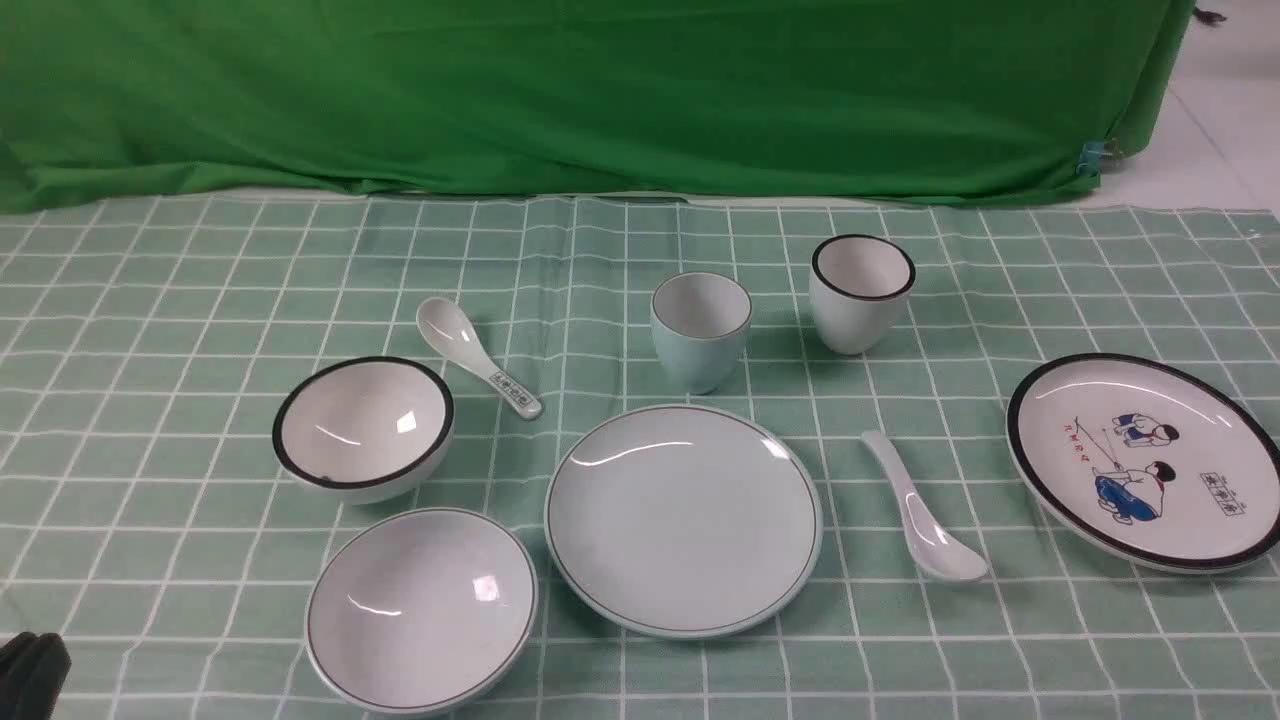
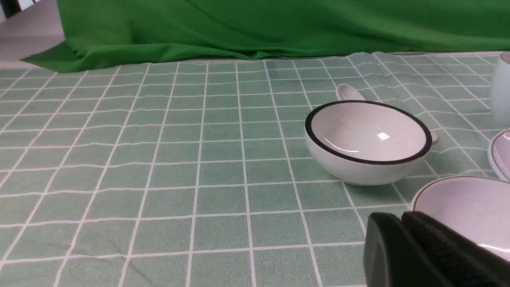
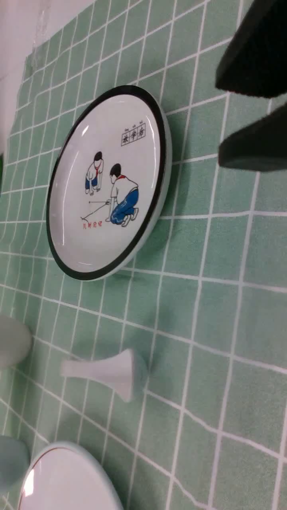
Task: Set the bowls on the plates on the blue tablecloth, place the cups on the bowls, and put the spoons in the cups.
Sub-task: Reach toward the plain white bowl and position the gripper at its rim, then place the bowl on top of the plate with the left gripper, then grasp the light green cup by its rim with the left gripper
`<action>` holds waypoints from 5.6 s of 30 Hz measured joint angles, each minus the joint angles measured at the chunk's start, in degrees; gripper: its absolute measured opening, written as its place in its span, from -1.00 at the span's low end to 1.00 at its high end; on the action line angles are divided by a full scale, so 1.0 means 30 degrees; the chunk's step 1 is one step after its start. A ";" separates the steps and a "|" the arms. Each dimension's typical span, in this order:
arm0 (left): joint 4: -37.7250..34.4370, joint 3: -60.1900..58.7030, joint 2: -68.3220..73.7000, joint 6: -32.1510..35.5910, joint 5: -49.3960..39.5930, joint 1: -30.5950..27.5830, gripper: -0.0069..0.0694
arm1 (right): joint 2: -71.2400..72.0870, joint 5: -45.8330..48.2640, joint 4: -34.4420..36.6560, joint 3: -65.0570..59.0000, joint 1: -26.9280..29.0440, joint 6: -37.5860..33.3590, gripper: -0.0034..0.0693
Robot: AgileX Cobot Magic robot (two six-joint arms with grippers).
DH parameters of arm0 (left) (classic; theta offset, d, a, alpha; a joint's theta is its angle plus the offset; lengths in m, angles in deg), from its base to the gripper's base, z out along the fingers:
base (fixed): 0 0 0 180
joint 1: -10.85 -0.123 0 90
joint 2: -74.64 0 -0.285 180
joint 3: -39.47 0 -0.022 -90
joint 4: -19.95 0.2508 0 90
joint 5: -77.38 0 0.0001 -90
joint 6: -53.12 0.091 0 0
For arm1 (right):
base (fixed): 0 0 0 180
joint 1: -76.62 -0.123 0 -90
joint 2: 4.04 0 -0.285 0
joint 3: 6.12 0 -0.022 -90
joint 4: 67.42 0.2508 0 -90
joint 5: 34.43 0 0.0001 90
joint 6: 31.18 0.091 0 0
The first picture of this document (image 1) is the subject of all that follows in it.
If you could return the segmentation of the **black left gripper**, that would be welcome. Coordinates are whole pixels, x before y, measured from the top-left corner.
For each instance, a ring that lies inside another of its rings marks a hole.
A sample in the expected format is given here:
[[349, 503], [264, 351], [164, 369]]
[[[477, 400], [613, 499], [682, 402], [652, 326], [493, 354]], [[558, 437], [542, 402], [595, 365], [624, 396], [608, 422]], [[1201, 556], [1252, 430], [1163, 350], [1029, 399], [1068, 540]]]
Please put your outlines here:
[[1, 719], [50, 719], [70, 666], [58, 633], [10, 638], [1, 648]]

